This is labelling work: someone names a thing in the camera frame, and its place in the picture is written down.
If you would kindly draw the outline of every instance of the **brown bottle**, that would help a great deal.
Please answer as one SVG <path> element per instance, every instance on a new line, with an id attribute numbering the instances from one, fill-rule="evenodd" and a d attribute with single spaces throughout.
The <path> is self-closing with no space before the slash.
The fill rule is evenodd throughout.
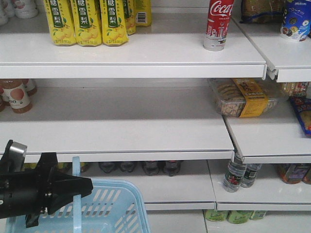
<path id="1" fill-rule="evenodd" d="M 0 97 L 0 112 L 5 109 L 4 102 L 2 101 L 2 98 Z"/>
<path id="2" fill-rule="evenodd" d="M 37 92 L 37 87 L 32 79 L 22 79 L 21 80 L 25 86 L 28 96 L 32 96 Z"/>
<path id="3" fill-rule="evenodd" d="M 4 94 L 9 98 L 13 112 L 25 113 L 32 108 L 31 101 L 21 79 L 0 79 Z"/>

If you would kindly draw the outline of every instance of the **coca-cola can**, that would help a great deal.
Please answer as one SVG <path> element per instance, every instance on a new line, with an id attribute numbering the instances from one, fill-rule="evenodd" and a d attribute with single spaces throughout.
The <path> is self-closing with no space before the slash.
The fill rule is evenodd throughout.
<path id="1" fill-rule="evenodd" d="M 210 0 L 204 48 L 221 51 L 225 47 L 234 0 Z"/>

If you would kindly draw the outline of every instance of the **water bottle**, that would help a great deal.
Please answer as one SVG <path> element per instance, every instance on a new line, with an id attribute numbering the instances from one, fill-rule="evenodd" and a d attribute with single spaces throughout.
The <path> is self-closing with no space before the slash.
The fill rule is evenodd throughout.
<path id="1" fill-rule="evenodd" d="M 236 192 L 242 183 L 245 171 L 246 165 L 238 156 L 234 156 L 234 161 L 230 160 L 228 163 L 223 182 L 224 189 L 230 193 Z"/>
<path id="2" fill-rule="evenodd" d="M 249 188 L 254 184 L 257 172 L 261 169 L 261 166 L 262 164 L 248 164 L 246 166 L 246 172 L 241 183 L 243 188 Z"/>

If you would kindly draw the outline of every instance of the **shelf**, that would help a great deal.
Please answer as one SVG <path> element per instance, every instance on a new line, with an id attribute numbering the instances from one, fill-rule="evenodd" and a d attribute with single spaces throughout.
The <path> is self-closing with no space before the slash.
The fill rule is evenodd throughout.
<path id="1" fill-rule="evenodd" d="M 39 88 L 33 109 L 1 112 L 0 154 L 13 139 L 25 162 L 231 158 L 233 145 L 208 87 Z"/>
<path id="2" fill-rule="evenodd" d="M 271 164 L 264 164 L 250 188 L 229 193 L 223 188 L 228 161 L 208 161 L 218 210 L 310 211 L 311 185 L 286 184 Z"/>
<path id="3" fill-rule="evenodd" d="M 113 48 L 55 46 L 41 12 L 31 19 L 11 18 L 0 27 L 2 77 L 240 78 L 265 74 L 265 60 L 234 23 L 223 51 L 203 48 L 207 12 L 154 13 L 151 27 L 137 28 L 127 44 Z"/>
<path id="4" fill-rule="evenodd" d="M 131 173 L 118 169 L 106 174 L 97 163 L 92 163 L 91 168 L 82 175 L 132 182 L 141 191 L 147 210 L 202 210 L 215 207 L 206 160 L 183 161 L 179 173 L 173 177 L 162 171 L 147 176 L 140 164 Z"/>
<path id="5" fill-rule="evenodd" d="M 206 221 L 208 233 L 288 233 L 310 232 L 310 212 L 269 211 L 261 220 L 248 220 L 243 224 L 232 224 L 228 221 Z"/>
<path id="6" fill-rule="evenodd" d="M 280 23 L 240 23 L 240 8 L 236 7 L 233 20 L 266 60 L 267 74 L 277 82 L 311 81 L 311 39 L 292 42 L 280 36 Z"/>
<path id="7" fill-rule="evenodd" d="M 259 117 L 225 121 L 244 163 L 311 163 L 311 138 L 289 101 Z"/>
<path id="8" fill-rule="evenodd" d="M 207 233 L 202 210 L 148 211 L 152 233 Z"/>

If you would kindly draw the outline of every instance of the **clear plastic container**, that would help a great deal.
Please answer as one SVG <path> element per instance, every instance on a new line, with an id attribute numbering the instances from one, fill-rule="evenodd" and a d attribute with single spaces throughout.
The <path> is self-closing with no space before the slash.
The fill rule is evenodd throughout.
<path id="1" fill-rule="evenodd" d="M 234 161 L 230 160 L 224 177 L 224 189 L 229 193 L 236 192 L 246 171 L 246 164 L 243 164 L 238 156 L 234 157 Z"/>
<path id="2" fill-rule="evenodd" d="M 246 171 L 241 183 L 243 188 L 249 188 L 254 184 L 257 173 L 261 169 L 261 166 L 262 164 L 248 164 L 246 166 Z"/>
<path id="3" fill-rule="evenodd" d="M 288 95 L 272 80 L 254 80 L 268 97 L 268 104 L 262 113 L 273 109 L 280 101 L 288 99 Z M 226 117 L 240 117 L 246 105 L 246 100 L 232 79 L 213 78 L 209 79 L 208 82 L 213 90 L 217 112 Z"/>

